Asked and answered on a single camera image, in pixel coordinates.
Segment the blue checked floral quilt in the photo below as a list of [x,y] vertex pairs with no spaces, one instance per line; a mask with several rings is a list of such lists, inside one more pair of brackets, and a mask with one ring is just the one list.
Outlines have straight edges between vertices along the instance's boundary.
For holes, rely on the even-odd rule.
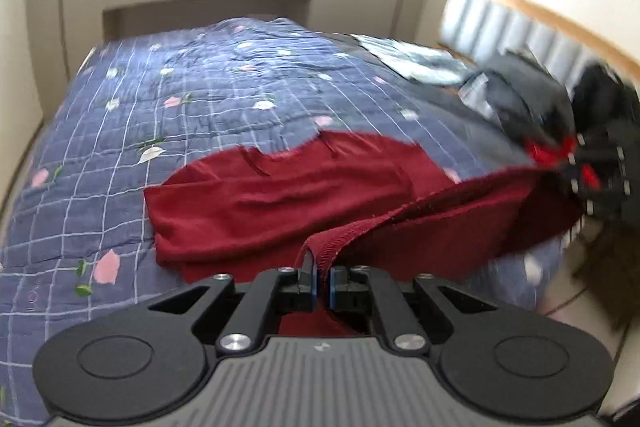
[[93,49],[3,217],[2,424],[46,420],[32,360],[50,336],[180,285],[155,261],[145,187],[229,147],[280,152],[321,129],[416,142],[461,178],[528,161],[449,92],[405,80],[352,37],[290,20]]

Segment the light blue patterned cloth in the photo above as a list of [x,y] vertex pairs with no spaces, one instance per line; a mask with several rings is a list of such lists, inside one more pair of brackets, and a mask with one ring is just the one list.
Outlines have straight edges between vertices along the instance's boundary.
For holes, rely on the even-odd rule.
[[359,45],[407,80],[440,87],[457,87],[475,67],[442,49],[394,39],[352,34]]

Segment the dark red knit garment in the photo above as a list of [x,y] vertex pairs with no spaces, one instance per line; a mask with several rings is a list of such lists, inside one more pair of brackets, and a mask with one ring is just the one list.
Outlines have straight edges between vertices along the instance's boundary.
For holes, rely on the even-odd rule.
[[416,143],[320,131],[293,150],[238,146],[144,192],[156,260],[183,280],[240,282],[314,258],[372,265],[398,280],[459,280],[566,232],[582,213],[555,170],[502,169],[454,181]]

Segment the grey clothes pile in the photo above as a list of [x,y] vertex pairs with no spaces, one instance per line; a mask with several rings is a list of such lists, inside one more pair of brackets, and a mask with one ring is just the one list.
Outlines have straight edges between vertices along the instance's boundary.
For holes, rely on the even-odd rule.
[[603,61],[587,62],[565,86],[535,55],[508,51],[466,77],[459,96],[539,165],[555,164],[606,124],[639,124],[637,91]]

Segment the padded grey headboard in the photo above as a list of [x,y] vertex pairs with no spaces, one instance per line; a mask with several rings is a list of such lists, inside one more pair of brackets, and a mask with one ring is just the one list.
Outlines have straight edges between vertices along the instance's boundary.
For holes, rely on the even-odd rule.
[[570,92],[594,62],[639,88],[638,60],[574,20],[529,0],[446,0],[437,44],[475,65],[507,50],[529,50]]

